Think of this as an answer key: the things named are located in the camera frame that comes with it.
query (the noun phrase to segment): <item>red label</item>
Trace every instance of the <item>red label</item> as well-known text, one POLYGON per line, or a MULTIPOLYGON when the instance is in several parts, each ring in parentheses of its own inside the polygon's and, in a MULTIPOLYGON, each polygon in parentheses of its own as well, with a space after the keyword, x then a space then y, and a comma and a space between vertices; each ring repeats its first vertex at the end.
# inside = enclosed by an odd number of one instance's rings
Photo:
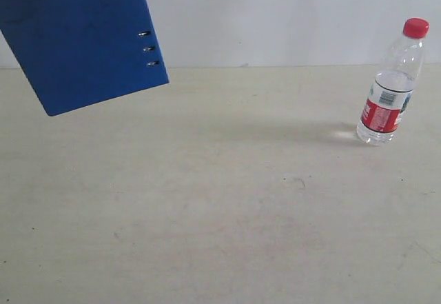
POLYGON ((400 109, 385 109, 368 99, 361 115, 361 121, 371 130, 380 133, 390 133, 397 129, 400 122, 399 116, 400 109))

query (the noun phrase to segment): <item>white wall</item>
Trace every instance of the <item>white wall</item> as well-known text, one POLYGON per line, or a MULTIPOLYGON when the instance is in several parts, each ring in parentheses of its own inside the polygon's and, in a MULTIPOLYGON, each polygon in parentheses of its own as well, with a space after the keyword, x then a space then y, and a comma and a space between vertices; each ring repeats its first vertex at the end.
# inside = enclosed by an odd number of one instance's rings
MULTIPOLYGON (((441 0, 148 0, 168 66, 376 63, 408 17, 431 22, 441 62, 441 0)), ((17 66, 0 40, 0 66, 17 66)))

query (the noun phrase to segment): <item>binder cover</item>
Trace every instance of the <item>binder cover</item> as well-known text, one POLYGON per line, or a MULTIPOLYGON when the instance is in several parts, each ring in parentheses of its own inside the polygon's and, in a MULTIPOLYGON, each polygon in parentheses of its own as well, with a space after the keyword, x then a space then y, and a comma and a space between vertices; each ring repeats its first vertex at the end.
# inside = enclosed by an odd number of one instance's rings
POLYGON ((0 0, 0 29, 50 116, 169 82, 146 0, 0 0))

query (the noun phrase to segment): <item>bottle label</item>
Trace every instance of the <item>bottle label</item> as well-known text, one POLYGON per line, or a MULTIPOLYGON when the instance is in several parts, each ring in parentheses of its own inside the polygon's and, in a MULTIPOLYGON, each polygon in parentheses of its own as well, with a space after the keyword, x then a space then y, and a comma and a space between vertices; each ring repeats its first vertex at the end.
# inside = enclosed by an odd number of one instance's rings
POLYGON ((361 121, 375 132, 395 132, 411 96, 412 92, 388 90, 375 82, 363 109, 361 121))

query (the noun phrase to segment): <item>blue folder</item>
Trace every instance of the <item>blue folder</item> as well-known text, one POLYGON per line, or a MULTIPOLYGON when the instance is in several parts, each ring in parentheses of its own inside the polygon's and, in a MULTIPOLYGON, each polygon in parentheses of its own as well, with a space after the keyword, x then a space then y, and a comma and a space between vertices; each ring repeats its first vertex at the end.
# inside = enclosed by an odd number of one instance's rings
POLYGON ((169 82, 146 0, 0 0, 0 29, 50 116, 169 82))

